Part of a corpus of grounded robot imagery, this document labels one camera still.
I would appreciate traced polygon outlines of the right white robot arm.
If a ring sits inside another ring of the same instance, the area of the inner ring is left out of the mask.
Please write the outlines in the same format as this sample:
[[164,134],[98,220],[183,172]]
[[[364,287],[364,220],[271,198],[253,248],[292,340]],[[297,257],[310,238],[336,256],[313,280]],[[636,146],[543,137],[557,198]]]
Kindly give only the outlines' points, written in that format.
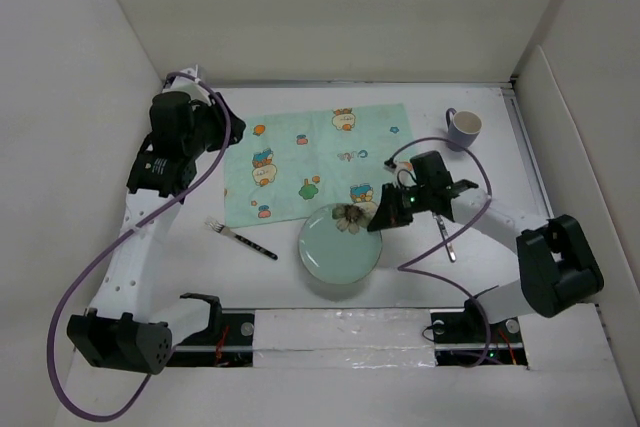
[[466,302],[462,328],[471,339],[486,340],[508,318],[532,313],[552,318],[603,290],[603,274],[575,218],[527,214],[474,182],[454,181],[437,151],[416,155],[410,163],[415,180],[382,187],[370,232],[404,227],[414,215],[431,212],[477,230],[517,257],[518,280]]

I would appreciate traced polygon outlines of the lavender mug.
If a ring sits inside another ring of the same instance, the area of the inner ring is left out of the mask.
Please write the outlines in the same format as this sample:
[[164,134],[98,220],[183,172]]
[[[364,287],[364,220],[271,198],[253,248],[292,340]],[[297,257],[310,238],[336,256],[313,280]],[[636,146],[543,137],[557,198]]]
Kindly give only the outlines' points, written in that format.
[[468,149],[477,139],[482,120],[473,112],[449,108],[445,112],[447,147],[455,152]]

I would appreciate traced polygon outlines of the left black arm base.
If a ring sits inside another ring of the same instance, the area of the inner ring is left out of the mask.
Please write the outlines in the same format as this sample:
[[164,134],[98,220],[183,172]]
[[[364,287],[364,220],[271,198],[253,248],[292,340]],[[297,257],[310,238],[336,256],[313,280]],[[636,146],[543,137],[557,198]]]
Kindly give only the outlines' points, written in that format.
[[187,293],[180,300],[206,305],[208,325],[173,347],[167,367],[253,366],[254,310],[224,309],[218,297],[204,294]]

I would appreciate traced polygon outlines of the green cartoon print cloth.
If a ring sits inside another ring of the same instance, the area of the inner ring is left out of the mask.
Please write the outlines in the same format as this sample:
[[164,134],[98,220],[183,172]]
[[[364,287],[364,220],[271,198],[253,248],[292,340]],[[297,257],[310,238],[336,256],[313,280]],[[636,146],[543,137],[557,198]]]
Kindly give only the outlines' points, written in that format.
[[258,116],[224,156],[225,222],[232,228],[308,217],[333,203],[373,207],[392,179],[384,163],[414,149],[401,104]]

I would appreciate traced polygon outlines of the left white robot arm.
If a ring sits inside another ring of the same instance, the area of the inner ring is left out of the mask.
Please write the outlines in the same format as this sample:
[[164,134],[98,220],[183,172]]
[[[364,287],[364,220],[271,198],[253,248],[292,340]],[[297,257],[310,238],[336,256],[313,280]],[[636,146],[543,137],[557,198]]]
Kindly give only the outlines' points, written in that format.
[[198,174],[197,159],[223,155],[246,125],[220,93],[196,98],[180,89],[153,98],[150,120],[127,181],[121,232],[98,256],[109,267],[86,312],[70,317],[66,334],[93,367],[156,375],[184,340],[208,344],[222,334],[216,296],[186,293],[159,312],[151,300],[170,227],[186,196],[207,178]]

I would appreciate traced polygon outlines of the green floral plate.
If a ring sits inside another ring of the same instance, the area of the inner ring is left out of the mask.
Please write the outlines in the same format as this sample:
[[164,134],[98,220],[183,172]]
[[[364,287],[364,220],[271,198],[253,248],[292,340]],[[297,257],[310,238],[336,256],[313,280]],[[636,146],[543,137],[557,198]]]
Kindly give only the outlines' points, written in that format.
[[298,253],[310,289],[318,296],[338,302],[359,295],[377,266],[383,241],[379,232],[354,224],[338,214],[344,204],[316,210],[302,225]]

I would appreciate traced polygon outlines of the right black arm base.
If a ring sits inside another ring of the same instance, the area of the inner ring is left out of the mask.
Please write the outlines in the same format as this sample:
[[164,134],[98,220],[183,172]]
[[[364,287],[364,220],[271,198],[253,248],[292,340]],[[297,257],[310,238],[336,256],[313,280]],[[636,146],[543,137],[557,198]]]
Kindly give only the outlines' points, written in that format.
[[531,309],[518,281],[486,289],[461,309],[435,309],[421,336],[439,366],[525,366],[518,316]]

